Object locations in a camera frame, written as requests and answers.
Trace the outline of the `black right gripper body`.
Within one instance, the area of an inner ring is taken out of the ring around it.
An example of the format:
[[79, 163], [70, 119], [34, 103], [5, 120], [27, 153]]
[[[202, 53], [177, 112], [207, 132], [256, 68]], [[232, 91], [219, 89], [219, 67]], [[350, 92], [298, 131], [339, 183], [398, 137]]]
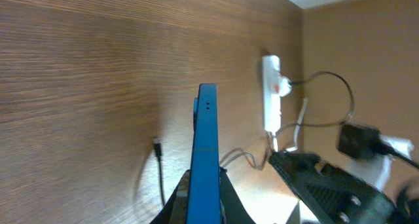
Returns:
[[[320, 170], [325, 166], [325, 164], [326, 163], [319, 162], [316, 164], [316, 169]], [[369, 185], [362, 179], [356, 176], [354, 177], [357, 180], [355, 195], [360, 203], [359, 223], [418, 222], [418, 199], [409, 199], [407, 189], [401, 193], [401, 198], [404, 203], [395, 204], [378, 189]]]

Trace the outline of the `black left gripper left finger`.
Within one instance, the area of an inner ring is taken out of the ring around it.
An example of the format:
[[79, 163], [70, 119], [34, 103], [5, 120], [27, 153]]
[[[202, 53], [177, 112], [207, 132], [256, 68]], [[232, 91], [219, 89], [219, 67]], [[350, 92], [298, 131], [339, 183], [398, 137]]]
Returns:
[[163, 209], [151, 221], [151, 224], [186, 224], [190, 170], [181, 177]]

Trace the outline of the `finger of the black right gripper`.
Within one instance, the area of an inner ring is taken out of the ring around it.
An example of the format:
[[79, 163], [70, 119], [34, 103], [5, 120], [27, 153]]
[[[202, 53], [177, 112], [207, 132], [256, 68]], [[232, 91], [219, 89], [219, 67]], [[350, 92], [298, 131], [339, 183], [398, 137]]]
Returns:
[[329, 163], [317, 170], [321, 159], [310, 153], [274, 152], [268, 161], [320, 223], [360, 222], [357, 180], [351, 174]]

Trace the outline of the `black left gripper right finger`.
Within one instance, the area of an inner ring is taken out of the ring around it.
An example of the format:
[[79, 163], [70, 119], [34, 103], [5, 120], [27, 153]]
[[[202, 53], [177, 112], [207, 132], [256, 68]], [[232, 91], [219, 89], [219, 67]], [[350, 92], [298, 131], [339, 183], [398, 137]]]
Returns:
[[255, 224], [247, 213], [237, 192], [227, 176], [225, 168], [219, 168], [221, 223], [223, 224]]

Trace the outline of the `blue Galaxy smartphone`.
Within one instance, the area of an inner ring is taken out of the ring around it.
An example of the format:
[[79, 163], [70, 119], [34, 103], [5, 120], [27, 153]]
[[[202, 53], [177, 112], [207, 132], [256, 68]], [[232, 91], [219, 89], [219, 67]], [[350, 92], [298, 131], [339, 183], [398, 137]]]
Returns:
[[217, 88], [202, 83], [194, 100], [194, 138], [188, 191], [187, 223], [220, 223]]

